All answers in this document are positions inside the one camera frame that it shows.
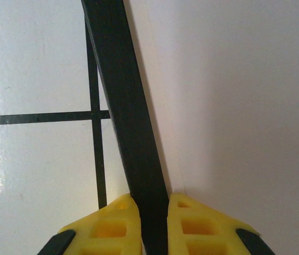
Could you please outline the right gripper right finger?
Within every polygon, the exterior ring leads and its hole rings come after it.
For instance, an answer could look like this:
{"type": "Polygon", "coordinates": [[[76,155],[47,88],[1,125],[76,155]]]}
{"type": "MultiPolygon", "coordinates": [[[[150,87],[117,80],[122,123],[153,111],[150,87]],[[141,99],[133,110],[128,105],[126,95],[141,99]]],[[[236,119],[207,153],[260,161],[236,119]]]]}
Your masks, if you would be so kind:
{"type": "Polygon", "coordinates": [[[169,254],[273,254],[250,225],[181,193],[172,193],[168,216],[169,254]]]}

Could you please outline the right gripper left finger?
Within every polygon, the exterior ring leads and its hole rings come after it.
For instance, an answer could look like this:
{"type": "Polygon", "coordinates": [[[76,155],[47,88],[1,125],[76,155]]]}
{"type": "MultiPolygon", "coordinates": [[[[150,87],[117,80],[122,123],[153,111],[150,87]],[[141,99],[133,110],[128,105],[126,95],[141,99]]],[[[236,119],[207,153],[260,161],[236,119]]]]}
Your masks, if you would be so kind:
{"type": "Polygon", "coordinates": [[[76,220],[52,236],[39,254],[141,254],[141,220],[131,195],[76,220]]]}

